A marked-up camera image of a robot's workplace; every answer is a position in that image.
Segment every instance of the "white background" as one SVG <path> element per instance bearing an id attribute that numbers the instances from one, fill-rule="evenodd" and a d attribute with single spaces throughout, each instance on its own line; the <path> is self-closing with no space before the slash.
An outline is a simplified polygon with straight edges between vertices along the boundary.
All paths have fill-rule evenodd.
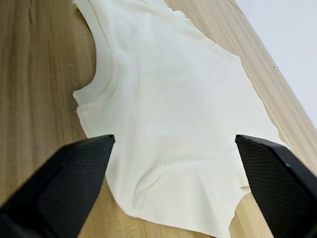
<path id="1" fill-rule="evenodd" d="M 236 0 L 317 128 L 317 0 Z"/>

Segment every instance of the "wooden table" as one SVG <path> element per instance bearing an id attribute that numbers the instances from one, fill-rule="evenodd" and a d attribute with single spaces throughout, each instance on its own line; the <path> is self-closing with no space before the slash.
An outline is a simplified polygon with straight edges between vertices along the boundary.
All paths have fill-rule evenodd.
<path id="1" fill-rule="evenodd" d="M 317 174 L 317 131 L 233 0 L 167 0 L 210 39 L 241 57 L 281 138 Z M 0 0 L 0 203 L 60 146 L 85 138 L 72 92 L 95 71 L 95 45 L 71 0 Z M 252 195 L 233 238 L 269 238 Z M 202 238 L 126 216 L 104 183 L 82 238 Z"/>

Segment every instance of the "wood grain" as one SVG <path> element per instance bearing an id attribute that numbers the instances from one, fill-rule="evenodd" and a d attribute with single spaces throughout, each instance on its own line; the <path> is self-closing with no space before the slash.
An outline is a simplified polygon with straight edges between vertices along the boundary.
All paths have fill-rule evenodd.
<path id="1" fill-rule="evenodd" d="M 167 0 L 210 39 L 239 55 L 292 151 L 317 174 L 317 132 L 233 0 Z M 96 66 L 94 40 L 71 0 L 0 0 L 0 203 L 60 146 L 85 138 L 72 92 Z M 233 238 L 268 238 L 252 195 L 230 225 Z M 126 216 L 106 182 L 82 238 L 203 238 Z"/>

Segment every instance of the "t-shirt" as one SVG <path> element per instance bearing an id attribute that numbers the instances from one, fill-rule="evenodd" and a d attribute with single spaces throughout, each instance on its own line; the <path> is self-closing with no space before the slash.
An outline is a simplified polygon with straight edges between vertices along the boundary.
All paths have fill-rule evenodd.
<path id="1" fill-rule="evenodd" d="M 281 143 L 239 58 L 164 0 L 75 0 L 97 48 L 74 92 L 88 137 L 114 134 L 106 179 L 130 216 L 219 238 L 248 180 L 236 134 Z"/>

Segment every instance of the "armhole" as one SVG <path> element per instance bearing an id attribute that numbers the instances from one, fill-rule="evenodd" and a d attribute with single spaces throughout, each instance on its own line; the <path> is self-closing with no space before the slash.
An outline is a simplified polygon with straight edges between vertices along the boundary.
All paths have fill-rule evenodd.
<path id="1" fill-rule="evenodd" d="M 95 102 L 100 95 L 107 91 L 112 81 L 112 50 L 90 2 L 74 0 L 73 4 L 86 20 L 96 46 L 96 72 L 93 80 L 73 93 L 77 104 L 83 106 Z"/>

